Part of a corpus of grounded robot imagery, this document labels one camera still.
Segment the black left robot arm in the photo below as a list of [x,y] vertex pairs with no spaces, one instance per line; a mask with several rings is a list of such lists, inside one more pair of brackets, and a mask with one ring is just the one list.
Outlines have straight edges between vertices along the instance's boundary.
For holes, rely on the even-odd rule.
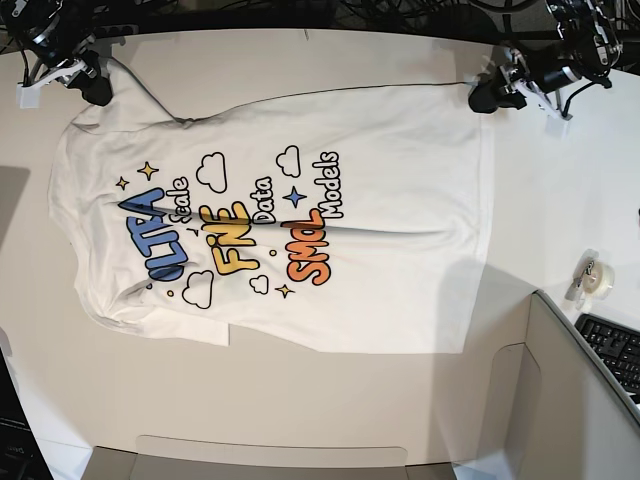
[[571,119],[572,100],[590,87],[612,87],[610,71],[623,45],[600,1],[547,1],[559,41],[532,50],[512,40],[506,61],[493,76],[478,82],[468,104],[472,111],[493,114],[520,110],[534,101],[549,116]]

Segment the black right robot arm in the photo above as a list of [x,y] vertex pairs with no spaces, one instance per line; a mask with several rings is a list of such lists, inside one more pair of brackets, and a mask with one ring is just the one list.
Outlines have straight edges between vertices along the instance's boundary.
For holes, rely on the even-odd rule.
[[40,104],[41,89],[56,81],[81,92],[82,98],[100,107],[113,98],[109,73],[95,42],[95,1],[3,1],[1,20],[22,55],[36,56],[34,67],[24,64],[23,80],[16,87],[22,109]]

